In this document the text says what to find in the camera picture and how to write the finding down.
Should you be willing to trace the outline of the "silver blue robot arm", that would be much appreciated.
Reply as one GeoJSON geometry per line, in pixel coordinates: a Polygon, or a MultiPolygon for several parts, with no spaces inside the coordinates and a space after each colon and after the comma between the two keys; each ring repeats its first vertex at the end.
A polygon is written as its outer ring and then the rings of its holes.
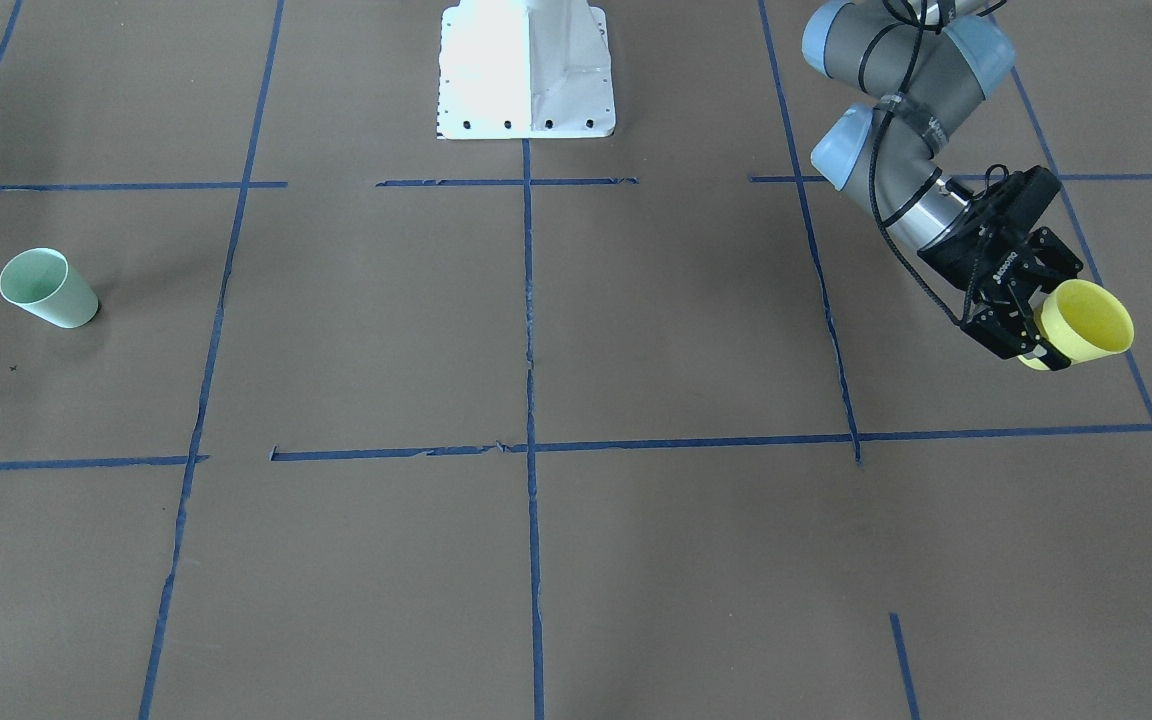
{"type": "Polygon", "coordinates": [[[846,109],[812,164],[867,213],[952,325],[1002,359],[1056,372],[1094,356],[1076,325],[1082,262],[1041,225],[1060,179],[996,164],[972,190],[935,161],[1014,68],[996,10],[996,1],[823,5],[803,55],[872,105],[846,109]]]}

